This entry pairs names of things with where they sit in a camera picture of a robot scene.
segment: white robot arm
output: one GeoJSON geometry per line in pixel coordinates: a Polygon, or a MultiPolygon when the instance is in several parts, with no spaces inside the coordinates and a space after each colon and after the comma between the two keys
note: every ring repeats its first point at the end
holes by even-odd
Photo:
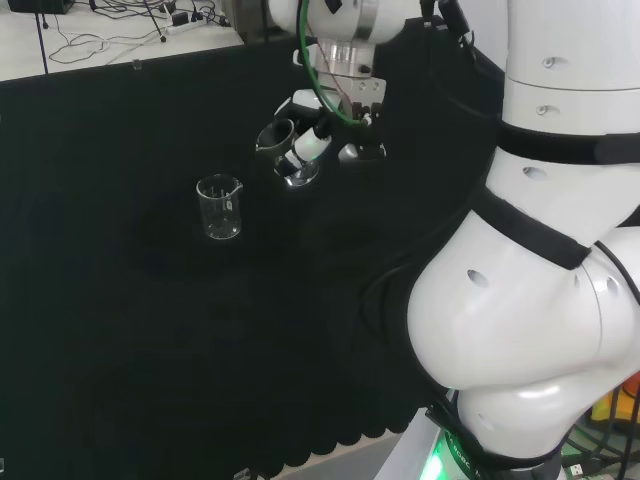
{"type": "Polygon", "coordinates": [[[373,77],[373,58],[376,44],[392,39],[402,30],[402,10],[389,0],[271,0],[269,8],[273,19],[285,30],[302,32],[302,38],[311,35],[318,39],[311,47],[302,42],[294,54],[294,63],[310,70],[314,78],[317,75],[313,82],[317,81],[317,85],[313,90],[296,92],[278,109],[274,123],[258,138],[257,153],[275,164],[276,173],[285,178],[289,187],[304,186],[318,173],[318,159],[331,144],[330,130],[336,127],[323,127],[325,138],[312,138],[312,148],[306,141],[308,136],[314,136],[309,130],[315,128],[318,118],[335,117],[341,120],[337,123],[349,129],[353,140],[341,150],[342,161],[384,158],[386,151],[375,127],[386,82],[373,77]],[[304,29],[299,23],[301,10],[304,29]],[[283,117],[291,117],[292,122],[283,117]],[[274,144],[271,132],[284,129],[291,135],[284,135],[284,143],[274,144]],[[283,150],[291,150],[296,141],[295,151],[306,148],[308,158],[285,154],[283,150]]]}
{"type": "MultiPolygon", "coordinates": [[[[270,1],[292,32],[297,6],[270,1]]],[[[354,59],[401,30],[395,7],[311,0],[328,72],[347,87],[367,79],[354,59]]],[[[411,293],[411,348],[460,391],[459,431],[502,478],[562,477],[556,453],[571,426],[640,371],[640,228],[616,228],[640,205],[638,25],[629,0],[509,1],[503,132],[486,188],[411,293]]]]}

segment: floor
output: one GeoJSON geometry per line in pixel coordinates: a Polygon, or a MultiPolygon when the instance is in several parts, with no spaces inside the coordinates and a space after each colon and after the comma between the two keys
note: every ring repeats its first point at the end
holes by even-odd
{"type": "MultiPolygon", "coordinates": [[[[199,9],[211,3],[211,0],[195,0],[199,9]]],[[[0,4],[0,81],[43,74],[44,66],[34,15],[14,13],[2,7],[3,4],[0,4]]],[[[178,0],[177,8],[192,9],[192,2],[178,0]]],[[[47,60],[50,73],[242,44],[233,28],[213,23],[167,35],[166,43],[161,43],[151,18],[134,16],[113,20],[96,14],[89,5],[81,3],[74,4],[66,15],[47,15],[46,19],[49,28],[42,31],[44,48],[47,56],[55,60],[47,60]],[[76,35],[83,33],[105,39],[116,35],[131,38],[113,38],[104,51],[94,53],[85,60],[82,59],[102,48],[102,42],[98,38],[81,37],[73,42],[80,45],[54,54],[67,44],[65,37],[71,41],[76,35]]],[[[158,20],[160,28],[164,28],[166,23],[166,20],[158,20]]]]}

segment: empty beaker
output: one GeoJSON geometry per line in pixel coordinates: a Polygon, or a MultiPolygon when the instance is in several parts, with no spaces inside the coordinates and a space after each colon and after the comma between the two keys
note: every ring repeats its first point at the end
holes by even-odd
{"type": "Polygon", "coordinates": [[[240,233],[242,183],[231,175],[212,175],[196,186],[204,233],[216,240],[228,240],[240,233]]]}

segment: circular hole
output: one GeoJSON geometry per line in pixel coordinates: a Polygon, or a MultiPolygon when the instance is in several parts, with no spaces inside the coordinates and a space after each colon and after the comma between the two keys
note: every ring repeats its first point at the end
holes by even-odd
{"type": "Polygon", "coordinates": [[[614,297],[618,296],[618,282],[616,282],[615,279],[612,277],[609,277],[607,279],[607,290],[614,297]]]}
{"type": "Polygon", "coordinates": [[[475,270],[468,270],[467,275],[469,276],[469,280],[471,280],[477,286],[482,288],[487,288],[489,286],[489,280],[487,280],[487,278],[480,272],[476,272],[475,270]]]}
{"type": "Polygon", "coordinates": [[[541,168],[526,167],[522,169],[522,172],[531,180],[546,180],[547,172],[541,168]]]}

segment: cable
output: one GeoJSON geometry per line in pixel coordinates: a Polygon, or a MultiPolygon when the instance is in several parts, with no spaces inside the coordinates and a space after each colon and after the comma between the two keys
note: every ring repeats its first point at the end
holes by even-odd
{"type": "Polygon", "coordinates": [[[219,25],[221,27],[225,26],[221,23],[220,20],[216,20],[216,17],[219,17],[220,19],[222,19],[222,15],[218,15],[216,13],[216,4],[213,0],[211,0],[211,5],[205,5],[204,7],[200,7],[200,11],[203,11],[205,8],[209,9],[209,12],[207,13],[207,23],[213,22],[216,25],[219,25]]]}
{"type": "Polygon", "coordinates": [[[428,70],[428,74],[429,74],[429,79],[431,80],[432,85],[434,86],[434,88],[440,92],[440,94],[445,97],[447,99],[447,101],[453,105],[455,105],[458,109],[462,110],[465,113],[468,113],[469,115],[472,115],[474,117],[480,118],[482,120],[489,120],[489,121],[497,121],[500,119],[500,114],[488,114],[485,112],[481,112],[480,110],[477,110],[473,107],[470,107],[468,105],[466,105],[464,102],[458,100],[457,98],[452,97],[451,95],[449,95],[449,93],[446,91],[446,89],[440,85],[440,82],[438,81],[436,74],[435,74],[435,70],[433,68],[433,39],[434,39],[434,30],[435,27],[433,26],[433,23],[431,24],[430,27],[427,28],[427,35],[425,36],[426,38],[426,49],[427,49],[427,70],[428,70]]]}
{"type": "Polygon", "coordinates": [[[616,266],[616,268],[622,275],[622,278],[624,278],[624,281],[629,285],[629,289],[631,290],[633,297],[636,299],[636,302],[638,302],[638,305],[640,305],[640,290],[638,290],[638,286],[633,281],[633,278],[631,277],[625,266],[622,264],[620,259],[616,257],[604,243],[598,241],[596,242],[596,247],[598,247],[602,251],[602,253],[604,253],[609,258],[609,260],[611,260],[611,263],[616,266]]]}
{"type": "Polygon", "coordinates": [[[151,13],[151,7],[149,6],[149,2],[147,2],[147,0],[142,0],[144,2],[144,6],[147,9],[147,12],[149,12],[149,16],[151,17],[151,20],[153,21],[153,25],[156,27],[156,30],[158,31],[158,35],[160,35],[160,41],[162,43],[166,42],[167,39],[166,37],[163,35],[163,33],[160,31],[160,27],[158,26],[158,22],[156,22],[156,17],[153,16],[153,13],[151,13]]]}
{"type": "MultiPolygon", "coordinates": [[[[93,57],[96,54],[99,53],[104,53],[107,50],[109,50],[109,48],[111,47],[111,45],[132,45],[135,48],[141,47],[143,45],[146,45],[150,40],[149,39],[145,42],[142,43],[129,43],[129,42],[118,42],[118,41],[114,41],[115,39],[125,39],[125,40],[143,40],[145,38],[147,38],[149,35],[151,35],[152,33],[155,33],[155,30],[150,31],[149,33],[142,35],[140,37],[126,37],[123,35],[116,35],[114,37],[108,37],[108,38],[103,38],[100,35],[95,35],[93,33],[73,33],[73,32],[63,32],[60,29],[60,22],[58,20],[58,16],[56,14],[53,15],[53,17],[56,20],[56,30],[57,32],[62,36],[62,38],[65,39],[66,45],[63,45],[62,47],[60,47],[58,50],[56,50],[55,52],[51,53],[49,55],[49,60],[62,64],[62,65],[70,65],[73,63],[77,63],[77,62],[81,62],[84,60],[88,60],[89,58],[93,57]],[[75,37],[73,37],[71,40],[65,35],[76,35],[75,37]],[[80,42],[77,43],[78,39],[84,38],[84,37],[88,37],[88,38],[93,38],[95,40],[86,40],[84,42],[80,42]],[[69,49],[69,48],[74,48],[74,47],[79,47],[82,45],[87,45],[90,43],[96,43],[96,42],[100,42],[100,48],[97,50],[92,51],[88,56],[84,56],[82,58],[77,58],[74,60],[69,60],[69,61],[65,61],[65,60],[58,60],[56,58],[54,58],[57,54],[59,54],[60,52],[62,52],[63,50],[69,49]]],[[[113,63],[115,60],[117,60],[118,58],[120,58],[121,56],[123,56],[126,53],[129,53],[130,51],[132,51],[133,49],[129,49],[126,50],[125,52],[122,52],[121,54],[119,54],[117,57],[115,57],[115,59],[110,60],[109,62],[106,63],[106,65],[109,65],[110,63],[113,63]]]]}
{"type": "MultiPolygon", "coordinates": [[[[124,0],[103,0],[103,1],[104,3],[106,3],[106,6],[100,5],[100,6],[96,6],[95,8],[90,3],[87,3],[87,2],[77,1],[75,3],[81,4],[81,5],[89,5],[91,7],[91,10],[94,13],[98,15],[102,15],[103,17],[110,18],[111,20],[121,20],[123,18],[131,18],[131,17],[139,17],[139,16],[158,18],[161,20],[165,18],[163,16],[153,15],[153,13],[149,14],[148,11],[133,10],[134,8],[146,9],[143,2],[126,2],[124,0]],[[126,15],[113,16],[111,14],[126,14],[126,15]]],[[[162,0],[152,0],[149,2],[149,7],[151,9],[160,8],[162,3],[163,3],[162,0]]]]}
{"type": "Polygon", "coordinates": [[[306,26],[307,26],[307,11],[309,8],[309,0],[298,0],[298,10],[296,14],[296,37],[298,39],[298,44],[300,46],[300,53],[302,54],[303,63],[309,78],[311,79],[311,84],[313,86],[313,91],[318,96],[318,99],[324,104],[324,106],[333,112],[340,120],[342,120],[347,125],[362,125],[361,120],[356,120],[353,118],[349,118],[344,113],[342,113],[338,107],[333,105],[331,101],[327,98],[324,91],[322,90],[322,86],[318,82],[318,79],[311,68],[311,63],[309,61],[309,52],[307,51],[307,39],[306,39],[306,26]]]}
{"type": "Polygon", "coordinates": [[[49,67],[47,66],[47,54],[44,53],[44,40],[42,39],[42,30],[40,30],[40,19],[36,13],[36,24],[38,25],[38,39],[40,40],[40,51],[42,52],[42,64],[44,65],[44,74],[49,75],[49,67]]]}
{"type": "Polygon", "coordinates": [[[613,426],[615,424],[615,420],[616,420],[616,410],[618,407],[618,397],[620,396],[620,387],[617,387],[616,389],[614,389],[613,391],[613,396],[611,399],[611,411],[609,412],[609,419],[607,421],[607,430],[604,434],[604,436],[602,437],[602,439],[598,439],[594,436],[592,436],[591,434],[589,434],[589,432],[585,431],[584,429],[582,429],[580,426],[576,425],[574,428],[575,430],[580,433],[582,436],[584,436],[587,440],[589,440],[590,442],[593,442],[596,445],[596,448],[593,450],[586,450],[584,449],[584,447],[581,447],[579,444],[573,442],[572,440],[567,440],[567,444],[571,445],[573,448],[575,448],[576,450],[582,452],[579,455],[568,455],[566,457],[564,457],[562,459],[562,464],[565,467],[569,467],[572,465],[578,465],[578,464],[583,464],[593,458],[599,458],[599,459],[603,459],[605,458],[605,456],[600,455],[602,453],[603,450],[608,450],[613,454],[617,454],[619,457],[622,456],[622,452],[611,447],[609,445],[609,439],[611,438],[611,434],[613,433],[613,426]]]}
{"type": "MultiPolygon", "coordinates": [[[[307,24],[307,28],[309,29],[309,33],[311,34],[311,36],[315,37],[315,34],[313,33],[313,30],[311,30],[311,25],[307,24]]],[[[347,95],[347,92],[345,92],[342,89],[342,87],[340,86],[340,83],[338,82],[338,79],[336,78],[335,74],[329,69],[329,60],[327,58],[327,54],[325,53],[325,51],[322,48],[322,46],[320,45],[320,43],[318,43],[317,46],[318,46],[318,50],[320,51],[320,54],[322,55],[322,59],[324,60],[324,64],[327,66],[327,73],[332,78],[333,83],[335,83],[336,88],[338,89],[338,91],[344,96],[344,98],[347,99],[347,102],[349,102],[349,108],[353,108],[353,102],[351,101],[351,98],[349,98],[349,95],[347,95]]]]}
{"type": "Polygon", "coordinates": [[[633,446],[633,439],[636,436],[636,431],[638,429],[638,410],[640,409],[640,395],[637,395],[633,401],[633,412],[631,413],[631,431],[627,436],[627,444],[624,448],[624,455],[622,457],[622,461],[620,462],[620,471],[618,472],[617,480],[624,480],[624,476],[627,473],[627,467],[629,466],[629,460],[631,458],[631,448],[633,446]]]}
{"type": "MultiPolygon", "coordinates": [[[[622,278],[624,278],[625,282],[629,286],[629,290],[633,297],[635,298],[638,305],[640,305],[640,290],[638,290],[638,286],[634,282],[633,278],[629,274],[628,270],[624,266],[624,264],[620,261],[620,259],[602,242],[598,241],[595,243],[596,247],[600,249],[602,253],[604,253],[611,263],[615,265],[618,269],[622,278]]],[[[627,436],[627,443],[624,449],[624,455],[622,456],[622,461],[620,462],[620,471],[618,472],[617,480],[624,480],[624,476],[627,473],[627,467],[629,465],[629,460],[631,458],[631,448],[633,446],[633,439],[635,438],[636,431],[638,429],[638,410],[640,409],[640,395],[636,392],[636,398],[633,401],[633,411],[631,413],[631,429],[629,435],[627,436]]]]}

